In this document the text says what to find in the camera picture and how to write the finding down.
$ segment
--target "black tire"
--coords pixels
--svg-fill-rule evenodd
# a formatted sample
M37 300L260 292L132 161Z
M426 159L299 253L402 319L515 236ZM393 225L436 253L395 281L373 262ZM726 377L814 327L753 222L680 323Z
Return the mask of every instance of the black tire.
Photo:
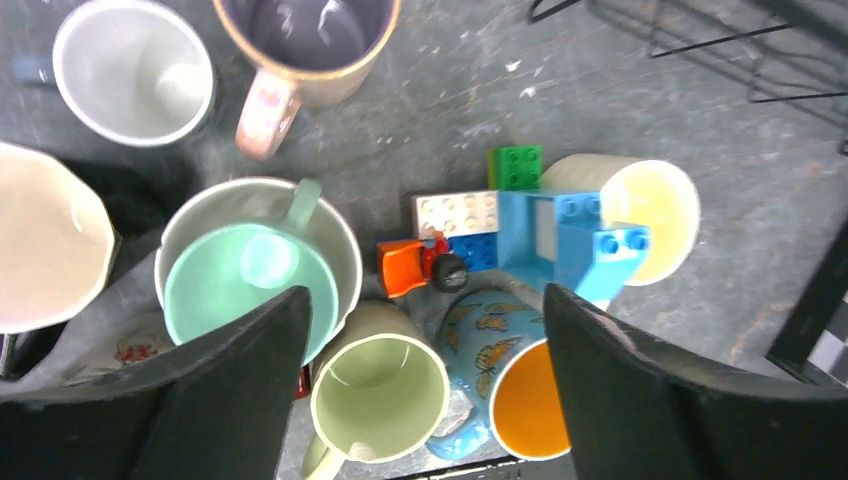
M443 253L433 260L433 287L442 293L457 293L468 285L465 260L452 253Z

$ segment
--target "gray floor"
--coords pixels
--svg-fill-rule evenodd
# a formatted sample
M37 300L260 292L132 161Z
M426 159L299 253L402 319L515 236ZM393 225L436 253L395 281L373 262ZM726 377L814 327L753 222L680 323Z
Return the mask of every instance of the gray floor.
M0 2L0 64L16 53L49 53L56 28L79 3ZM642 43L582 5L528 26L528 2L407 0L362 89L337 108L301 114L279 153L256 163L232 144L250 66L209 2L164 3L200 32L220 69L220 124L168 149L118 146L85 128L58 94L20 87L4 69L0 140L132 166L175 204L233 177L317 178L353 225L371 271L375 241L411 233L410 194L485 186L487 148L541 144L546 164L581 152L668 159L700 191L697 245L671 278L626 289L610 311L696 353L786 377L762 355L848 206L848 169L834 153L833 127L786 106L749 105L742 87L685 60L647 60ZM152 286L142 270L144 297ZM477 281L517 288L498 275ZM428 295L417 292L405 306L432 334L447 300ZM538 305L537 296L521 295ZM295 478L312 431L307 406L295 410L283 479ZM458 416L461 407L454 410ZM487 446L468 460L501 453ZM445 465L419 451L377 468L347 464L338 478Z

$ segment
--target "blue lego brick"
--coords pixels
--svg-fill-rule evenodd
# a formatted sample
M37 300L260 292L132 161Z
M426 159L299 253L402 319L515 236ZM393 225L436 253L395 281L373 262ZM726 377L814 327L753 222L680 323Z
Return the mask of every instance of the blue lego brick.
M498 268L497 236L494 233L451 237L448 245L453 253L465 260L469 272Z
M590 302L611 300L644 263L650 229L622 222L557 225L554 281Z
M556 226L600 215L598 192L498 192L498 268L542 292L556 278Z

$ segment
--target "gold mug rim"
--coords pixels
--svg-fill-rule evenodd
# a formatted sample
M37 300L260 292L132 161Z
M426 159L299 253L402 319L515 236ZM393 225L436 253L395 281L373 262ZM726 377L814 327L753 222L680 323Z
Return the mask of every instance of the gold mug rim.
M356 72L360 68L368 65L386 46L386 43L389 41L389 37L394 32L395 27L397 26L398 17L400 16L400 2L401 0L392 0L391 5L391 17L389 18L389 23L386 25L386 28L380 34L376 43L372 45L372 47L359 59L350 65L346 65L341 68L337 68L335 70L326 70L326 71L314 71L314 70L302 70L299 68L294 68L283 63L280 63L268 55L264 54L258 48L253 46L253 43L245 37L241 30L235 25L232 18L227 14L226 9L224 8L224 0L213 0L213 4L215 7L215 12L218 15L218 19L221 21L221 24L224 25L224 29L229 34L230 38L236 43L236 46L244 52L248 58L250 58L255 64L261 66L262 68L268 70L269 72L274 73L280 78L284 78L287 80L294 81L310 81L310 80L330 80L334 78L344 77L348 74Z

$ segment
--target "light green mug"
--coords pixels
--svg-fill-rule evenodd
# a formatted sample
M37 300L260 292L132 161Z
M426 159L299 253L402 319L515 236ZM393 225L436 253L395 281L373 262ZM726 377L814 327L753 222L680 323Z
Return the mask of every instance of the light green mug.
M329 342L338 318L339 294L332 270L305 240L304 231L321 196L312 180L301 181L275 228L240 223L195 240L174 263L165 282L168 334L181 345L293 287L309 289L312 323L303 364Z
M424 444L447 410L444 362L391 303L359 302L313 365L316 435L305 480L332 479L345 461L400 458Z

